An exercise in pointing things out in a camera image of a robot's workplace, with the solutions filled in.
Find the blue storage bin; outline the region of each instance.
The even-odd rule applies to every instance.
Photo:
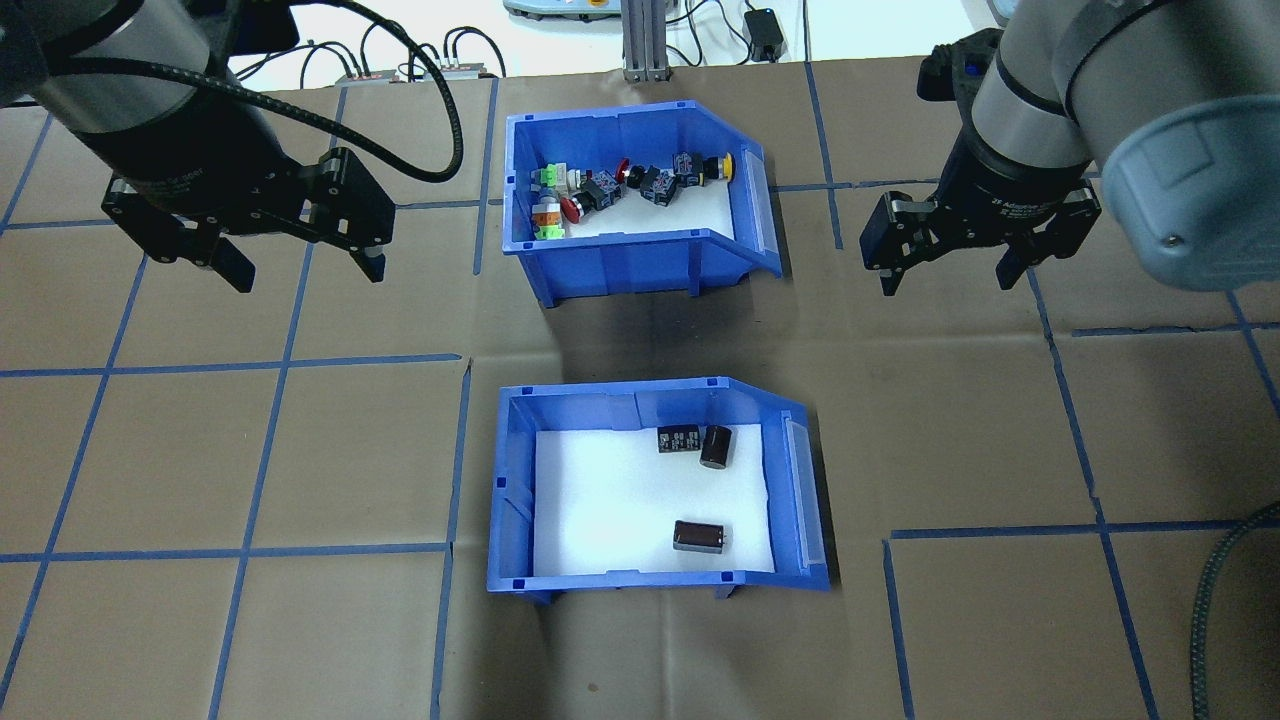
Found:
[[[699,227],[534,238],[532,170],[549,163],[613,168],[622,158],[667,168],[678,151],[733,156],[732,238]],[[678,202],[677,195],[673,205]],[[621,292],[687,290],[696,296],[704,287],[737,284],[756,268],[782,277],[764,150],[692,100],[508,117],[502,251],[520,259],[547,307],[564,297]]]
[[[535,575],[539,430],[639,430],[676,424],[760,425],[773,571],[643,573],[618,568],[593,575]],[[608,482],[603,470],[600,482]],[[557,592],[580,589],[709,585],[717,597],[727,597],[737,585],[831,588],[805,409],[730,378],[502,388],[493,483],[490,592],[545,603]]]

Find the blue grid line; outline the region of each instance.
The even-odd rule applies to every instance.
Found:
[[[440,685],[444,679],[444,643],[449,626],[449,601],[453,592],[453,543],[458,537],[458,503],[462,498],[462,462],[466,456],[467,415],[471,410],[471,364],[462,373],[458,393],[458,429],[453,439],[453,492],[449,496],[448,550],[440,580],[440,605],[435,618],[435,659],[431,665],[431,720],[440,717]]]
[[[1102,543],[1102,555],[1107,562],[1107,573],[1111,577],[1111,589],[1116,597],[1116,609],[1120,612],[1120,623],[1124,626],[1125,641],[1129,643],[1129,656],[1133,659],[1133,669],[1137,675],[1138,688],[1142,691],[1142,701],[1147,707],[1148,720],[1158,720],[1160,712],[1156,708],[1156,696],[1151,689],[1151,679],[1147,675],[1147,664],[1142,657],[1142,646],[1138,643],[1138,632],[1129,612],[1129,598],[1124,591],[1124,580],[1120,577],[1120,565],[1116,561],[1115,550],[1111,546],[1111,533],[1107,530],[1107,518],[1102,511],[1102,501],[1094,492],[1093,466],[1089,464],[1089,454],[1084,446],[1084,434],[1080,432],[1079,416],[1075,413],[1075,402],[1071,400],[1071,388],[1066,382],[1066,372],[1062,368],[1062,355],[1057,342],[1053,340],[1053,328],[1048,322],[1048,310],[1044,306],[1044,296],[1041,293],[1039,281],[1036,270],[1027,270],[1027,279],[1030,283],[1032,293],[1036,296],[1036,310],[1039,313],[1041,327],[1044,332],[1044,342],[1048,345],[1050,356],[1053,359],[1053,374],[1057,379],[1057,389],[1062,397],[1062,409],[1066,410],[1066,419],[1071,427],[1071,438],[1075,443],[1075,455],[1080,461],[1080,473],[1084,475],[1084,484],[1089,492],[1089,501],[1093,503],[1097,519],[1098,538]]]
[[[374,544],[320,544],[298,547],[252,547],[250,557],[332,557],[349,555],[404,555],[444,552],[448,543],[443,542],[402,542]],[[119,562],[132,560],[210,560],[239,557],[243,550],[238,547],[198,547],[188,550],[84,550],[63,551],[49,555],[50,562]],[[12,552],[0,555],[0,565],[19,562],[40,562],[46,556],[41,552]]]
[[[435,659],[431,662],[430,719],[440,720],[440,685],[444,682],[444,642],[449,626],[449,598],[453,594],[453,543],[444,551],[444,573],[440,578],[440,607],[435,616]]]
[[[822,122],[822,102],[818,100],[818,82],[813,77],[813,64],[804,64],[804,74],[809,81],[809,101],[813,104],[813,120],[818,128],[818,150],[822,151],[822,174],[827,181],[827,209],[831,211],[831,232],[835,236],[836,250],[845,249],[845,237],[840,231],[840,208],[836,205],[836,191],[831,174],[831,151],[827,149],[827,128]]]
[[[346,100],[346,88],[338,97],[339,115]],[[266,433],[262,439],[262,454],[257,464],[257,478],[253,480],[253,495],[250,500],[248,519],[244,521],[244,537],[241,541],[239,562],[236,565],[236,583],[232,585],[230,609],[227,611],[227,625],[223,629],[221,650],[218,655],[218,671],[214,675],[214,692],[209,701],[209,720],[218,717],[223,701],[223,688],[227,683],[227,664],[230,660],[232,639],[236,635],[236,619],[239,615],[239,602],[244,591],[244,574],[248,570],[250,548],[253,543],[253,530],[257,525],[257,512],[262,502],[262,487],[266,484],[266,469],[271,460],[271,447],[275,443],[275,428],[280,420],[280,405],[284,401],[284,383],[289,375],[289,359],[293,355],[293,342],[298,333],[298,318],[302,315],[302,300],[307,290],[307,275],[311,272],[314,245],[307,245],[302,255],[302,270],[298,273],[298,288],[293,296],[293,313],[289,316],[289,332],[284,338],[284,355],[275,379],[275,393],[271,400],[271,414],[268,418]]]
[[[115,357],[120,354],[120,343],[124,342],[124,329],[133,315],[133,305],[138,299],[138,288],[142,287],[142,274],[147,268],[146,256],[138,263],[138,269],[133,273],[133,286],[129,288],[129,297],[124,301],[124,310],[120,314],[120,324],[115,329],[115,338],[111,341],[111,351],[106,356],[106,366],[115,364]],[[9,696],[9,687],[13,683],[13,674],[18,669],[18,657],[22,655],[22,646],[27,642],[27,632],[31,629],[31,619],[36,614],[36,602],[40,600],[40,591],[44,589],[45,577],[49,573],[50,557],[58,544],[58,536],[61,533],[63,523],[67,520],[67,509],[72,502],[72,493],[76,492],[76,482],[79,479],[81,466],[84,464],[84,454],[88,450],[88,441],[93,436],[93,424],[97,421],[99,410],[102,407],[102,398],[106,396],[106,383],[110,379],[104,374],[97,383],[97,393],[88,410],[88,419],[84,420],[84,430],[81,433],[79,445],[76,448],[76,459],[67,478],[67,487],[63,489],[61,501],[58,505],[58,514],[54,516],[52,528],[49,530],[49,539],[45,542],[45,552],[40,560],[40,569],[36,570],[36,580],[32,583],[31,594],[27,596],[27,606],[22,612],[22,621],[18,624],[18,634],[9,651],[9,660],[5,664],[4,676],[0,678],[0,710],[4,708],[5,698]]]
[[[479,200],[434,200],[430,202],[406,202],[397,205],[397,210],[440,210],[444,208],[476,208],[481,205]]]
[[[40,231],[47,228],[92,228],[99,225],[114,225],[110,218],[95,220],[46,220],[41,223],[13,223],[6,229],[12,231]]]
[[[854,187],[851,182],[809,182],[800,184],[771,184],[769,192],[812,192],[818,190],[849,190]]]
[[[1190,325],[1152,325],[1148,328],[1080,328],[1071,331],[1071,337],[1114,337],[1134,334],[1196,334],[1196,333],[1226,333],[1238,332],[1240,325],[1213,325],[1208,328],[1193,328]]]
[[[915,701],[911,698],[911,676],[906,665],[906,639],[902,637],[902,611],[897,603],[897,577],[893,574],[893,551],[888,541],[884,546],[884,592],[888,596],[888,621],[893,629],[893,653],[897,656],[897,684],[902,692],[902,715],[915,720]]]
[[[484,131],[484,165],[480,167],[480,197],[489,195],[489,165],[493,164],[493,126],[498,114],[498,81],[490,81],[489,88],[489,124]],[[480,211],[476,213],[476,250],[471,260],[471,274],[479,275],[484,265],[484,223],[488,202],[480,202]]]
[[[351,365],[410,365],[417,363],[456,363],[462,356],[456,352],[425,355],[367,355],[358,357],[311,357],[289,360],[291,368],[335,368]],[[65,378],[83,375],[173,375],[186,373],[238,373],[244,370],[279,370],[280,360],[252,363],[206,363],[196,365],[127,365],[124,368],[31,368],[0,370],[3,378]]]
[[[1053,537],[1087,536],[1101,532],[1116,533],[1202,533],[1210,530],[1229,530],[1239,520],[1146,520],[1137,523],[1106,523],[1076,525],[989,525],[968,528],[904,528],[892,530],[890,539],[960,539],[960,538],[1011,538],[1011,537]],[[1262,528],[1280,529],[1280,519],[1268,520]]]
[[[1240,307],[1240,300],[1235,297],[1234,292],[1228,291],[1226,300],[1231,304],[1231,311],[1235,313],[1235,319],[1239,322],[1239,329],[1244,333],[1244,342],[1249,346],[1249,354],[1253,355],[1253,364],[1258,366],[1258,374],[1262,377],[1262,387],[1267,388],[1267,398],[1271,400],[1271,410],[1275,411],[1276,418],[1280,418],[1280,393],[1276,392],[1275,380],[1271,379],[1271,372],[1267,369],[1267,361],[1262,357],[1262,348],[1258,347],[1258,340],[1253,337],[1253,328],[1249,327],[1248,318],[1244,316],[1244,309]]]
[[[31,155],[27,156],[27,164],[22,168],[22,174],[18,176],[18,184],[13,188],[13,197],[9,199],[9,205],[4,209],[4,215],[0,217],[0,234],[9,228],[9,220],[13,219],[13,211],[18,208],[18,199],[22,197],[22,191],[27,187],[27,181],[31,178],[31,170],[36,168],[36,159],[40,158],[40,149],[45,146],[45,138],[49,136],[49,128],[54,124],[54,117],[45,113],[45,124],[40,126],[40,135],[36,136],[36,143],[31,146]],[[0,703],[3,703],[4,696],[0,694]]]

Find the capacitor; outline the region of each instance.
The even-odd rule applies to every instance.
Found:
[[[733,437],[733,430],[723,425],[707,425],[707,437],[703,438],[703,455],[699,461],[704,468],[723,470],[728,465],[728,443]]]

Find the white foam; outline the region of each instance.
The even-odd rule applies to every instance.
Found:
[[[730,425],[728,466],[658,454],[654,428],[538,433],[534,575],[773,571],[760,425]],[[675,550],[676,520],[724,525],[721,555]]]
[[[564,237],[582,238],[616,232],[669,232],[708,228],[733,240],[733,215],[728,205],[728,183],[710,181],[704,186],[682,187],[666,208],[654,205],[639,190],[622,188],[622,197],[598,213],[582,215],[577,224],[564,223]]]

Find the black cable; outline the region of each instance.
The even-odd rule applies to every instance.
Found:
[[[691,3],[692,3],[692,0],[685,0],[685,10],[686,10],[685,19],[689,20],[689,33],[694,36],[694,47],[698,47],[698,64],[701,65],[704,61],[707,61],[707,56],[703,55],[703,42],[701,42],[701,40],[698,38],[698,28],[694,27],[694,9],[695,8],[690,8]]]
[[[809,46],[809,0],[800,0],[800,15],[804,22],[804,61],[813,61],[813,49]]]
[[[328,45],[316,45],[315,47],[311,49],[310,53],[307,53],[307,56],[302,59],[302,70],[298,73],[298,90],[307,88],[307,65],[311,64],[311,58],[315,58],[316,53],[321,50],[328,50],[333,53],[338,58],[338,61],[342,63],[342,73],[347,76],[347,78],[353,77],[351,74],[351,65],[347,64],[347,59],[342,56],[342,53],[338,53],[337,50],[334,50]]]
[[[1217,584],[1217,577],[1222,571],[1226,556],[1240,542],[1240,538],[1276,515],[1280,515],[1280,502],[1272,502],[1249,515],[1239,525],[1231,528],[1231,532],[1226,533],[1222,539],[1217,541],[1213,552],[1204,562],[1199,585],[1196,588],[1196,605],[1192,607],[1190,682],[1194,720],[1208,720],[1208,662],[1204,657],[1204,644],[1208,639],[1208,610],[1210,602],[1213,600],[1213,585]]]
[[[444,182],[457,174],[462,164],[461,140],[454,142],[454,156],[444,170],[424,170],[408,164],[390,150],[378,145],[347,126],[335,123],[329,118],[317,115],[310,110],[303,110],[297,105],[291,105],[283,100],[276,100],[269,95],[247,90],[238,85],[232,85],[216,77],[197,73],[184,68],[147,63],[145,60],[129,60],[124,58],[69,58],[49,68],[51,76],[79,76],[79,74],[109,74],[109,76],[138,76],[169,82],[177,82],[189,87],[221,92],[239,102],[261,108],[269,113],[283,115],[292,120],[311,126],[316,129],[332,133],[340,140],[360,147],[388,165],[396,168],[406,176],[422,182]]]
[[[687,13],[685,13],[684,15],[680,15],[678,18],[672,18],[672,19],[667,20],[667,24],[673,26],[673,24],[678,23],[680,20],[682,20],[682,19],[687,18],[689,15],[692,15],[694,13],[696,13],[699,8],[701,8],[703,5],[705,5],[705,4],[710,3],[710,1],[712,0],[701,0],[701,3],[694,5],[692,10],[689,10]]]
[[[745,65],[746,61],[751,59],[751,42],[748,38],[742,37],[741,32],[737,32],[736,29],[733,29],[733,23],[728,22],[728,12],[724,9],[723,0],[714,0],[714,3],[721,6],[721,17],[724,18],[724,27],[727,27],[728,31],[732,32],[739,40],[742,41],[742,45],[746,46],[746,58],[742,58],[741,60],[739,60],[737,63],[733,63],[733,64],[735,65]]]
[[[462,28],[462,32],[453,36],[453,59],[458,59],[458,41],[468,35],[479,35],[485,42],[489,44],[489,47],[493,49],[493,54],[498,58],[498,69],[502,72],[502,77],[507,77],[507,61],[502,58],[502,50],[498,50],[498,44],[479,28],[467,26]]]
[[[694,67],[694,63],[689,59],[687,55],[685,55],[684,53],[680,51],[680,47],[676,47],[675,45],[668,45],[667,50],[671,50],[676,55],[680,55],[680,59],[684,60],[686,65]]]
[[[407,32],[404,32],[404,28],[401,27],[398,23],[393,23],[392,20],[388,20],[387,18],[379,15],[378,13],[370,10],[369,8],[361,5],[360,3],[356,3],[355,0],[291,0],[289,4],[291,5],[329,5],[332,8],[342,8],[344,10],[351,10],[352,13],[356,13],[357,15],[365,18],[366,20],[369,20],[371,23],[376,23],[376,24],[381,26],[381,28],[385,29],[387,32],[389,32],[392,35],[392,37],[394,37],[396,40],[399,40],[401,44],[404,45],[404,47],[407,47],[410,50],[410,53],[413,54],[415,58],[417,58],[419,60],[422,61],[422,65],[426,68],[426,72],[431,76],[431,81],[435,82],[435,87],[440,92],[440,100],[444,102],[444,111],[445,111],[445,114],[448,115],[448,119],[449,119],[449,135],[453,138],[453,154],[449,156],[449,164],[445,165],[444,169],[440,170],[440,172],[430,172],[430,170],[422,170],[422,169],[415,168],[413,165],[410,165],[408,163],[401,160],[396,155],[393,155],[389,151],[384,150],[385,152],[388,152],[389,155],[392,155],[392,158],[394,158],[396,161],[399,163],[401,167],[397,167],[396,164],[392,164],[392,163],[388,163],[388,164],[392,165],[392,167],[394,167],[397,170],[399,170],[399,172],[402,172],[402,173],[412,177],[412,178],[421,179],[421,181],[425,181],[425,182],[444,182],[444,181],[452,178],[453,176],[458,174],[458,168],[462,167],[462,120],[458,119],[458,106],[453,101],[453,94],[449,92],[449,83],[445,82],[444,74],[440,73],[440,68],[436,67],[436,64],[431,60],[431,58],[426,53],[424,53],[422,49],[419,47],[416,42],[413,42],[413,38],[410,37]],[[355,131],[348,131],[348,128],[343,128],[343,129],[347,131],[347,132],[355,132]]]
[[[291,1],[289,4],[291,5],[311,5],[311,4],[315,4],[315,3]],[[387,23],[389,23],[392,26],[396,26],[397,28],[399,28],[401,32],[403,32],[404,35],[408,35],[408,32],[404,29],[404,26],[399,24],[398,22],[396,22],[396,20],[387,20]],[[365,46],[369,45],[369,35],[372,33],[379,27],[383,27],[383,26],[380,26],[379,23],[371,22],[369,24],[369,27],[365,28],[365,35],[360,36],[360,67],[365,70],[366,76],[371,74],[372,70],[369,68],[369,56],[365,55]]]
[[[279,53],[268,53],[266,56],[264,56],[261,60],[257,60],[252,65],[246,65],[241,68],[239,72],[236,73],[236,79],[248,79],[255,74],[257,74],[257,72],[261,70],[271,60],[275,60],[276,58],[283,58],[285,55],[291,55],[293,53],[302,53],[303,50],[311,50],[312,47],[342,47],[351,56],[352,67],[360,69],[360,64],[356,60],[356,54],[352,53],[351,49],[343,45],[342,42],[338,42],[337,40],[328,40],[320,44],[308,41],[306,45],[298,45],[296,47],[289,47],[288,50],[282,50]]]

